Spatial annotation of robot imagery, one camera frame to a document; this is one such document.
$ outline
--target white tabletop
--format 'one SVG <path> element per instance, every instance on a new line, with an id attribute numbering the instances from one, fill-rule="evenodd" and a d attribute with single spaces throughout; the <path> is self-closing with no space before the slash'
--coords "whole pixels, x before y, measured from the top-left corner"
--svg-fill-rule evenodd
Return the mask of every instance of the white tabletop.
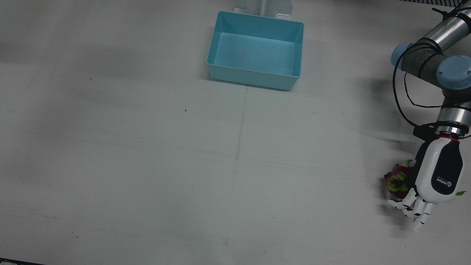
<path id="1" fill-rule="evenodd" d="M 209 77 L 217 12 L 233 3 L 0 2 L 0 257 L 469 262 L 470 194 L 416 234 L 382 189 L 421 143 L 396 109 L 390 54 L 440 22 L 432 6 L 295 0 L 302 74 L 276 91 Z M 435 121 L 436 109 L 403 100 L 400 77 L 398 87 L 411 119 Z M 409 87 L 417 103 L 443 99 L 414 77 Z M 470 147 L 462 141 L 465 163 Z"/>

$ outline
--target logo on robotic hand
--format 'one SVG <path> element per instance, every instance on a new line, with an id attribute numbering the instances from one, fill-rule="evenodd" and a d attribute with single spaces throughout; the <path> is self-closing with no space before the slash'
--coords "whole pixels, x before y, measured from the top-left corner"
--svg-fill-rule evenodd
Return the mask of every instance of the logo on robotic hand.
<path id="1" fill-rule="evenodd" d="M 437 181 L 440 182 L 441 184 L 446 185 L 447 187 L 451 187 L 452 185 L 451 181 L 447 181 L 446 179 L 442 177 L 437 177 Z"/>

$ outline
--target plastic container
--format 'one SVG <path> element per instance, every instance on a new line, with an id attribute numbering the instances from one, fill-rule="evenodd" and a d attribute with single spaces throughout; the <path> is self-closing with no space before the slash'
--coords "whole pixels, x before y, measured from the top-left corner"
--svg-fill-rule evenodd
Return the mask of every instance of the plastic container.
<path id="1" fill-rule="evenodd" d="M 213 79 L 291 90 L 301 74 L 304 24 L 221 11 L 207 64 Z"/>
<path id="2" fill-rule="evenodd" d="M 234 12 L 263 17 L 290 19 L 293 11 L 291 0 L 236 0 Z"/>

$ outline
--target red ring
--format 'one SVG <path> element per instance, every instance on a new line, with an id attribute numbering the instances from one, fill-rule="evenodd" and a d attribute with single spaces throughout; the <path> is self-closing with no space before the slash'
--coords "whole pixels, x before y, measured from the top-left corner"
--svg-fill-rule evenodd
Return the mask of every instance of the red ring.
<path id="1" fill-rule="evenodd" d="M 460 141 L 458 141 L 457 139 L 452 138 L 452 137 L 448 137 L 448 136 L 442 136 L 442 135 L 440 135 L 440 136 L 437 136 L 437 138 L 447 138 L 447 139 L 453 140 L 453 141 L 455 141 L 455 142 L 457 142 L 457 143 L 460 143 Z"/>

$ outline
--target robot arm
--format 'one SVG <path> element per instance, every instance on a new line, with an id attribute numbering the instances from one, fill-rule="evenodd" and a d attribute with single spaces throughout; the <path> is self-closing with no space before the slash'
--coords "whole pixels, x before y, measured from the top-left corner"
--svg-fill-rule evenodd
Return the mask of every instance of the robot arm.
<path id="1" fill-rule="evenodd" d="M 391 62 L 442 89 L 445 99 L 437 121 L 414 129 L 425 143 L 415 158 L 409 193 L 403 200 L 388 200 L 414 218 L 414 231 L 425 224 L 435 204 L 451 200 L 464 171 L 459 138 L 471 126 L 471 58 L 443 51 L 471 33 L 471 0 L 463 1 L 444 20 L 416 43 L 402 43 Z"/>

